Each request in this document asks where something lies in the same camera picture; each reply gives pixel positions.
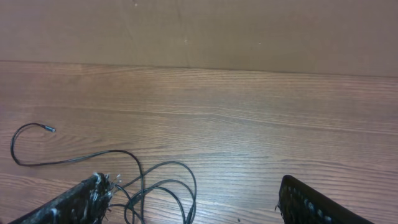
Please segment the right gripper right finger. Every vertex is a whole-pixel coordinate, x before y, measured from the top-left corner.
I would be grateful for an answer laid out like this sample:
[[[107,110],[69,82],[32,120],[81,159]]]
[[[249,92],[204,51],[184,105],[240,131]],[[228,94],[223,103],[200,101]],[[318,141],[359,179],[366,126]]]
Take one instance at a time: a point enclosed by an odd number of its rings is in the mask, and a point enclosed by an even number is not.
[[[373,224],[291,175],[285,175],[276,209],[285,224]]]

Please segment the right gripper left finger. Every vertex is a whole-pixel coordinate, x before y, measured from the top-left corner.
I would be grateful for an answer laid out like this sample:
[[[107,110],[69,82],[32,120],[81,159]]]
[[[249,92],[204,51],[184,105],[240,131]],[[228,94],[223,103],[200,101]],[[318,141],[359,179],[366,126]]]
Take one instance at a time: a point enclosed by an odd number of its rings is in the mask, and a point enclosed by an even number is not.
[[[10,224],[99,224],[113,197],[112,188],[108,174],[95,172]]]

